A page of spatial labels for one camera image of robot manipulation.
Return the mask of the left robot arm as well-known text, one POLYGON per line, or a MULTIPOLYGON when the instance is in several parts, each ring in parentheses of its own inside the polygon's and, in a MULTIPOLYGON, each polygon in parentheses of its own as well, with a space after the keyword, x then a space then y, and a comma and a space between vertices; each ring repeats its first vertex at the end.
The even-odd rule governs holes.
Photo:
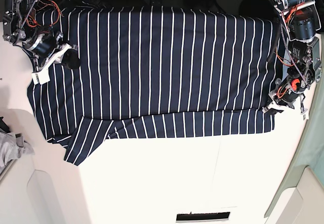
POLYGON ((276 57, 287 67, 284 79, 275 80, 275 88, 268 93, 269 100, 263 113, 275 114, 285 107, 294 109, 294 102, 305 99, 305 90, 321 79, 319 39, 316 33, 321 21, 315 0, 273 0, 279 17, 278 41, 285 48, 276 57))

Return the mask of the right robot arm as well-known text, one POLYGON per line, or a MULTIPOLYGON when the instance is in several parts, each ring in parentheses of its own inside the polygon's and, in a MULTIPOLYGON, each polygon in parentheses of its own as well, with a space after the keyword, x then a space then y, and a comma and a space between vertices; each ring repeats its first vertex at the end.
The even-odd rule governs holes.
POLYGON ((54 0, 5 0, 3 39, 19 47, 29 58, 34 70, 41 70, 58 52, 54 60, 66 69, 78 69, 77 46, 56 29, 63 12, 54 0))

